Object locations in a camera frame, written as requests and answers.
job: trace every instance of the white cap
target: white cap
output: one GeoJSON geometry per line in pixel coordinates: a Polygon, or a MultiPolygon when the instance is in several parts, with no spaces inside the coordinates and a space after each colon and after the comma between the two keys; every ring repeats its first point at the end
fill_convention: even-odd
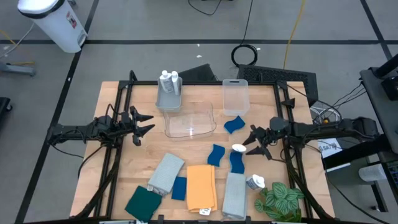
{"type": "Polygon", "coordinates": [[[237,152],[245,152],[246,151],[246,147],[244,147],[241,144],[233,144],[232,145],[232,149],[237,151],[237,152]]]}
{"type": "Polygon", "coordinates": [[[167,71],[166,71],[166,70],[163,70],[163,71],[162,71],[162,75],[163,75],[163,77],[167,77],[167,75],[168,75],[167,71]]]}
{"type": "Polygon", "coordinates": [[[172,77],[173,78],[177,78],[178,77],[178,73],[176,71],[172,71],[172,77]]]}
{"type": "Polygon", "coordinates": [[[257,186],[264,188],[266,187],[266,183],[264,182],[264,178],[259,175],[253,174],[253,180],[257,184],[257,186]]]}
{"type": "Polygon", "coordinates": [[[19,0],[18,10],[24,13],[40,14],[52,9],[56,3],[58,3],[58,0],[19,0]]]}

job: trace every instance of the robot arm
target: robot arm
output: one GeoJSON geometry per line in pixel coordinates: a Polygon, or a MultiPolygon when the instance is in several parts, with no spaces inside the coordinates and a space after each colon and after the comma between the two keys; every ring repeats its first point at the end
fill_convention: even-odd
{"type": "Polygon", "coordinates": [[[261,146],[247,152],[246,154],[262,154],[272,159],[267,146],[276,143],[277,140],[286,138],[294,147],[303,148],[306,143],[316,139],[326,138],[368,138],[373,139],[379,136],[376,122],[369,118],[342,119],[341,121],[328,124],[305,124],[289,122],[282,118],[274,117],[270,120],[270,127],[264,129],[251,125],[252,131],[243,145],[259,141],[261,146]]]}
{"type": "Polygon", "coordinates": [[[92,141],[97,140],[104,143],[112,143],[117,137],[125,136],[133,133],[132,141],[136,146],[141,145],[140,137],[143,137],[155,125],[151,124],[144,127],[139,127],[137,122],[147,121],[153,116],[141,115],[137,112],[134,106],[130,107],[130,114],[127,112],[121,113],[121,120],[113,122],[108,115],[95,118],[90,124],[86,126],[64,126],[57,124],[48,131],[47,141],[51,145],[63,143],[67,140],[92,141]]]}

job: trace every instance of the dark green cloth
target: dark green cloth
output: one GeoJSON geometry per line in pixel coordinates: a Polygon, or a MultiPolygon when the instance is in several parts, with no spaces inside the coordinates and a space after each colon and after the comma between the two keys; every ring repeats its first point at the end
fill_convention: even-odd
{"type": "Polygon", "coordinates": [[[148,222],[162,202],[162,196],[138,186],[127,203],[125,211],[137,220],[148,222]]]}

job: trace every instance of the white trash can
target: white trash can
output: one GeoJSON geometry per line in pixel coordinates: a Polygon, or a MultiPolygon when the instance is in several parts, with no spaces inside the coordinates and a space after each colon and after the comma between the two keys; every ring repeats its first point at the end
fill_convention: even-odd
{"type": "Polygon", "coordinates": [[[67,0],[19,0],[18,10],[64,52],[79,52],[88,36],[67,0]]]}

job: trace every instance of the yellow cable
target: yellow cable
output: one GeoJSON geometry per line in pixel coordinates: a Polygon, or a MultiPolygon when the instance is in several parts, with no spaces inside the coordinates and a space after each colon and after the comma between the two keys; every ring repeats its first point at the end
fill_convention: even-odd
{"type": "Polygon", "coordinates": [[[303,13],[304,4],[305,4],[305,0],[302,0],[302,2],[301,2],[301,7],[300,7],[300,12],[298,13],[298,16],[297,16],[297,19],[296,19],[296,23],[294,24],[294,27],[293,27],[293,30],[292,30],[292,34],[290,35],[289,41],[287,42],[287,45],[286,45],[285,60],[284,60],[284,69],[285,69],[285,66],[286,66],[287,52],[289,51],[290,42],[291,42],[292,39],[293,39],[294,31],[296,31],[297,24],[299,23],[299,20],[300,20],[300,18],[301,18],[301,14],[303,13]]]}
{"type": "MultiPolygon", "coordinates": [[[[0,33],[5,36],[12,44],[17,45],[9,36],[6,32],[4,32],[3,30],[0,30],[0,33]]],[[[11,63],[11,65],[34,65],[34,62],[16,62],[16,63],[11,63]]]]}

